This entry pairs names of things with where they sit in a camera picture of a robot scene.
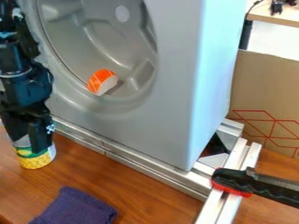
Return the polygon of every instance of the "orange and white object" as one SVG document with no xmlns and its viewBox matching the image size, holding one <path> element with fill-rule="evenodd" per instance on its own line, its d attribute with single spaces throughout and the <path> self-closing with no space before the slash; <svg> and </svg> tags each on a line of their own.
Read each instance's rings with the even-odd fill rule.
<svg viewBox="0 0 299 224">
<path fill-rule="evenodd" d="M 96 71 L 89 79 L 87 88 L 95 95 L 103 95 L 109 89 L 117 85 L 118 77 L 114 72 L 107 69 Z"/>
</svg>

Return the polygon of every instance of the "grey washing machine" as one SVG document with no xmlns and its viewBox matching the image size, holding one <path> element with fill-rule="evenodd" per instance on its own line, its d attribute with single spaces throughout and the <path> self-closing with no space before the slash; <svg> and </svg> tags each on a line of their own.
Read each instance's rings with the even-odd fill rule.
<svg viewBox="0 0 299 224">
<path fill-rule="evenodd" d="M 194 166 L 229 109 L 245 0 L 19 2 L 55 77 L 48 105 L 58 120 Z M 87 90 L 99 69 L 119 77 L 103 96 Z"/>
</svg>

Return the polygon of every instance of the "wooden surface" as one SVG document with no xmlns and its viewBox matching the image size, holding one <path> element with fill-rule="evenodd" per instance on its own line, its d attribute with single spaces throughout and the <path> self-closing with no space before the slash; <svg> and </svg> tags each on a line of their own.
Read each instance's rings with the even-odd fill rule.
<svg viewBox="0 0 299 224">
<path fill-rule="evenodd" d="M 247 0 L 247 9 L 249 9 L 256 0 Z M 249 20 L 261 21 L 271 24 L 294 26 L 299 28 L 299 5 L 283 5 L 282 14 L 270 14 L 271 0 L 264 0 L 256 5 L 248 15 Z"/>
<path fill-rule="evenodd" d="M 107 202 L 119 211 L 116 223 L 189 224 L 202 203 L 122 164 L 56 136 L 58 156 L 47 167 L 30 171 L 19 167 L 3 129 L 0 129 L 0 223 L 28 223 L 58 195 L 73 186 Z M 299 161 L 262 150 L 257 171 L 299 180 Z M 234 221 L 299 223 L 299 210 L 253 196 L 243 199 Z"/>
</svg>

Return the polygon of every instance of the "purple cloth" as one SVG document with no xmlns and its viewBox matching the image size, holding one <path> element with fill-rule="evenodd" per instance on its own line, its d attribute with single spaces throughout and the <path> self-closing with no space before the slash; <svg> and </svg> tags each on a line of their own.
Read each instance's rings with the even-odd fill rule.
<svg viewBox="0 0 299 224">
<path fill-rule="evenodd" d="M 72 187 L 64 186 L 58 198 L 30 224 L 109 224 L 116 210 Z"/>
</svg>

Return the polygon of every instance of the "black cable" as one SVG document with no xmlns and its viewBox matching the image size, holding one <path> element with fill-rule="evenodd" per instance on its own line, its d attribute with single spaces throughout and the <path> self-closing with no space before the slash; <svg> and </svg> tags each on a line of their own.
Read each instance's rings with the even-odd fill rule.
<svg viewBox="0 0 299 224">
<path fill-rule="evenodd" d="M 258 0 L 256 2 L 254 2 L 254 4 L 250 7 L 250 9 L 248 10 L 248 12 L 246 13 L 245 19 L 247 20 L 247 17 L 249 15 L 249 12 L 251 11 L 251 9 L 253 9 L 256 5 L 260 4 L 261 2 L 263 2 L 264 0 Z"/>
</svg>

